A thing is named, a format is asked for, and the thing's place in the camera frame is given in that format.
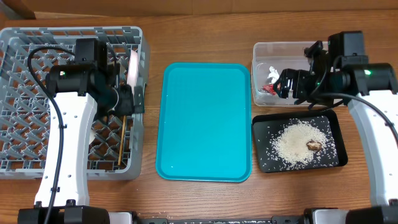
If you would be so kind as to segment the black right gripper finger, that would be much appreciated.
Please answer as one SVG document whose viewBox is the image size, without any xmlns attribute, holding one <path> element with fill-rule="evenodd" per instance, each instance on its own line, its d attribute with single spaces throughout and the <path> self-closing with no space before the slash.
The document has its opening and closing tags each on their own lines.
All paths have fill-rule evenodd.
<svg viewBox="0 0 398 224">
<path fill-rule="evenodd" d="M 314 58 L 323 51 L 323 42 L 318 40 L 310 47 L 304 49 L 304 56 L 306 58 Z"/>
<path fill-rule="evenodd" d="M 299 99 L 298 82 L 299 70 L 286 68 L 282 71 L 277 81 L 273 84 L 273 89 L 279 98 L 288 98 L 292 91 L 292 98 Z"/>
</svg>

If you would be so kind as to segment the red foil sauce packet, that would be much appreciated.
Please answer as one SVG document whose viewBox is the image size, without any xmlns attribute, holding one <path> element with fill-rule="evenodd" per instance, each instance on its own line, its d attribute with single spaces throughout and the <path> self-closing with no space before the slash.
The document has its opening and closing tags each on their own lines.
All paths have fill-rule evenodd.
<svg viewBox="0 0 398 224">
<path fill-rule="evenodd" d="M 269 95 L 276 95 L 273 84 L 264 85 L 261 90 Z"/>
</svg>

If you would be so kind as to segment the white tissue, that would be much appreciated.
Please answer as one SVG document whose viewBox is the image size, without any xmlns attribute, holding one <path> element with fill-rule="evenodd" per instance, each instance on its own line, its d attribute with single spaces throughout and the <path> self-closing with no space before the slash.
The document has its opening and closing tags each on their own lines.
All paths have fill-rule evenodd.
<svg viewBox="0 0 398 224">
<path fill-rule="evenodd" d="M 270 84 L 274 84 L 279 79 L 279 77 L 280 77 L 280 75 L 279 75 L 278 71 L 273 66 L 270 66 L 269 74 L 268 74 L 268 78 L 267 78 L 268 82 Z"/>
</svg>

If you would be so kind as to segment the wooden chopstick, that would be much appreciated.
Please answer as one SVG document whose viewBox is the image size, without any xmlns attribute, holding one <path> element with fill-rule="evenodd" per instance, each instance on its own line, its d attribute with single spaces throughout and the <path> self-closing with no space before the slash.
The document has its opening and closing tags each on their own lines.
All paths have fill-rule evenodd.
<svg viewBox="0 0 398 224">
<path fill-rule="evenodd" d="M 122 158 L 123 158 L 123 148 L 124 148 L 124 136 L 125 136 L 125 130 L 126 130 L 126 120 L 127 116 L 123 116 L 123 125 L 122 125 L 122 132 L 121 132 L 121 142 L 119 145 L 119 157 L 118 157 L 118 166 L 121 165 L 122 163 Z"/>
</svg>

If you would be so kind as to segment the pink round plate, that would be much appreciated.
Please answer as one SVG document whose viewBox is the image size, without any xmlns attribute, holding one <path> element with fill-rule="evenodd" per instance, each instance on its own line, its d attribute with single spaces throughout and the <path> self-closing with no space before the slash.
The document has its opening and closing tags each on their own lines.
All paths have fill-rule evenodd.
<svg viewBox="0 0 398 224">
<path fill-rule="evenodd" d="M 134 93 L 134 87 L 137 84 L 138 76 L 139 76 L 139 57 L 137 52 L 132 50 L 129 57 L 129 67 L 126 78 L 126 83 L 131 87 L 132 93 Z"/>
</svg>

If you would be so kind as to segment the white rice pile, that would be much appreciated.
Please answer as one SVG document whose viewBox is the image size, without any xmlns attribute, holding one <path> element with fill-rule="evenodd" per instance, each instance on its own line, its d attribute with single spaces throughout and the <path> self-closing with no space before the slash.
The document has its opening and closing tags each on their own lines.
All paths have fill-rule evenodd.
<svg viewBox="0 0 398 224">
<path fill-rule="evenodd" d="M 325 116 L 257 122 L 253 125 L 259 168 L 265 173 L 335 167 L 339 164 L 335 139 Z M 320 151 L 306 143 L 318 141 Z"/>
</svg>

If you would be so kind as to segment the dark food scrap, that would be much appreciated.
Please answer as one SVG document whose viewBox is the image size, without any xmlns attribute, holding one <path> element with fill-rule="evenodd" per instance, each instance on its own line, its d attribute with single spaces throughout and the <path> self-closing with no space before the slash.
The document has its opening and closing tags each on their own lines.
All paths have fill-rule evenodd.
<svg viewBox="0 0 398 224">
<path fill-rule="evenodd" d="M 308 150 L 310 150 L 310 151 L 320 151 L 323 149 L 323 145 L 321 142 L 313 141 L 313 140 L 307 142 L 306 146 L 307 146 Z"/>
</svg>

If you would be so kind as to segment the white paper cup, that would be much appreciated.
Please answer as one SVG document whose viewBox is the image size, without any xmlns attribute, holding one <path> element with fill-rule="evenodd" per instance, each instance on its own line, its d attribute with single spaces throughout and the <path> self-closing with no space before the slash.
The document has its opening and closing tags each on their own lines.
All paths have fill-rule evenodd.
<svg viewBox="0 0 398 224">
<path fill-rule="evenodd" d="M 96 134 L 96 131 L 94 129 L 90 129 L 89 144 L 91 144 L 96 139 L 95 134 Z"/>
</svg>

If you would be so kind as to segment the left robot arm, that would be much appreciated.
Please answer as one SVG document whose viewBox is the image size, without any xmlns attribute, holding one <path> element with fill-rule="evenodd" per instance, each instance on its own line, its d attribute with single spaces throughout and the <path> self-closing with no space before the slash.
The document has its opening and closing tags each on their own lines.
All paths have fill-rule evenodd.
<svg viewBox="0 0 398 224">
<path fill-rule="evenodd" d="M 137 223 L 135 212 L 90 206 L 87 163 L 93 121 L 105 113 L 142 113 L 143 87 L 131 63 L 125 84 L 114 88 L 97 65 L 57 65 L 46 78 L 50 136 L 43 179 L 33 208 L 19 210 L 18 223 Z"/>
</svg>

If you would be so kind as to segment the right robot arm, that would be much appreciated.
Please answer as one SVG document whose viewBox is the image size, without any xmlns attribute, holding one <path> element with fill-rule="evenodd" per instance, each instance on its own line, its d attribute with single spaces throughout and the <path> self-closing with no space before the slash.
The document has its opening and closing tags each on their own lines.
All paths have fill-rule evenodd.
<svg viewBox="0 0 398 224">
<path fill-rule="evenodd" d="M 286 68 L 273 89 L 296 104 L 335 106 L 339 99 L 357 126 L 368 165 L 371 206 L 309 208 L 304 223 L 397 223 L 397 79 L 388 63 L 369 63 L 360 33 L 332 35 L 304 50 L 309 70 Z"/>
</svg>

